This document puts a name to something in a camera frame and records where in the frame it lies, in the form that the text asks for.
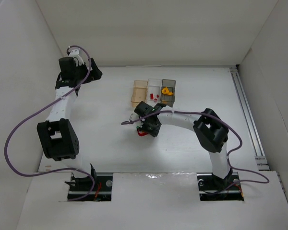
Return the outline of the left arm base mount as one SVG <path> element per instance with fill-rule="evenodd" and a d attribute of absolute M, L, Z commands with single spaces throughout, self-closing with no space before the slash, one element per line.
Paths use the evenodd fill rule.
<path fill-rule="evenodd" d="M 93 190 L 87 194 L 93 182 L 90 177 L 75 178 L 71 177 L 70 181 L 65 182 L 69 186 L 67 195 L 68 200 L 75 201 L 92 201 L 92 202 L 109 202 L 112 199 L 112 173 L 97 173 L 94 178 L 95 184 Z"/>

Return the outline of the clear transparent bin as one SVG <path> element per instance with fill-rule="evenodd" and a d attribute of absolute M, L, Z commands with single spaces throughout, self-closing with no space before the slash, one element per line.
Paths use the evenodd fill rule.
<path fill-rule="evenodd" d="M 160 103 L 160 97 L 161 97 L 161 79 L 149 79 L 148 85 L 147 85 L 147 94 L 146 94 L 146 103 L 152 107 L 154 107 L 157 103 Z M 157 98 L 157 102 L 154 102 L 154 99 L 150 99 L 150 94 L 159 95 L 159 98 Z"/>

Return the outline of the grey transparent bin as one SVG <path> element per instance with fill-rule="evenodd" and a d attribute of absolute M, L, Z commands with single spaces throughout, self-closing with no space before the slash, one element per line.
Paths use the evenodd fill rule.
<path fill-rule="evenodd" d="M 161 84 L 161 97 L 160 101 L 169 107 L 173 107 L 175 102 L 175 80 L 163 79 Z"/>

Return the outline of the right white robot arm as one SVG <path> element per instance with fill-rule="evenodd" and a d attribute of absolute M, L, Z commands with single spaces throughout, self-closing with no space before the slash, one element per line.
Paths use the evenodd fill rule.
<path fill-rule="evenodd" d="M 212 164 L 212 183 L 215 190 L 224 189 L 232 170 L 227 161 L 227 140 L 229 129 L 213 119 L 219 118 L 212 109 L 206 108 L 200 115 L 178 112 L 163 103 L 154 107 L 140 102 L 129 120 L 134 121 L 137 130 L 157 137 L 162 125 L 171 125 L 195 133 L 202 148 L 208 153 Z"/>

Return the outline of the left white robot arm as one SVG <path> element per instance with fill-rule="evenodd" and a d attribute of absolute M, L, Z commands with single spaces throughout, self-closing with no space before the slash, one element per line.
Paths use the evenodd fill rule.
<path fill-rule="evenodd" d="M 72 105 L 78 97 L 81 84 L 101 79 L 102 72 L 93 58 L 89 64 L 79 55 L 69 54 L 59 59 L 60 72 L 56 79 L 55 100 L 44 122 L 37 124 L 37 133 L 46 158 L 64 161 L 66 167 L 88 173 L 85 178 L 74 178 L 76 182 L 95 180 L 92 164 L 84 166 L 78 156 L 80 142 L 70 122 Z"/>

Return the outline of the orange quarter-round lego piece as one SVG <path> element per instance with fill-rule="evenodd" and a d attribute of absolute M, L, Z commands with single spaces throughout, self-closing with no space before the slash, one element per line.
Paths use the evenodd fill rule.
<path fill-rule="evenodd" d="M 163 94 L 168 94 L 170 93 L 169 89 L 167 87 L 163 88 L 161 91 Z"/>

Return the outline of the amber transparent bin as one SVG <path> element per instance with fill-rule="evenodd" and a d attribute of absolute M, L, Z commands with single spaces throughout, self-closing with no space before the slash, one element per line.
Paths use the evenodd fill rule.
<path fill-rule="evenodd" d="M 148 81 L 135 80 L 133 84 L 133 93 L 131 98 L 132 107 L 135 108 L 140 102 L 146 101 Z"/>

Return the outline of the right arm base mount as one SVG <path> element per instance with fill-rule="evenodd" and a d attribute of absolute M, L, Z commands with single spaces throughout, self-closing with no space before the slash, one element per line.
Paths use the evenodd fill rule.
<path fill-rule="evenodd" d="M 240 185 L 234 182 L 239 180 L 237 173 L 220 179 L 212 173 L 198 173 L 198 189 L 200 201 L 243 201 L 243 192 Z"/>

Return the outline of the red flower lego piece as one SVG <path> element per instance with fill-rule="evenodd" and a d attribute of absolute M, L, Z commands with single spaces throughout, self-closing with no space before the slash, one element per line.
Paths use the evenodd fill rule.
<path fill-rule="evenodd" d="M 148 135 L 147 132 L 143 132 L 143 131 L 140 131 L 140 130 L 138 130 L 137 133 L 138 133 L 138 135 L 139 135 L 140 137 L 143 137 L 143 136 Z"/>

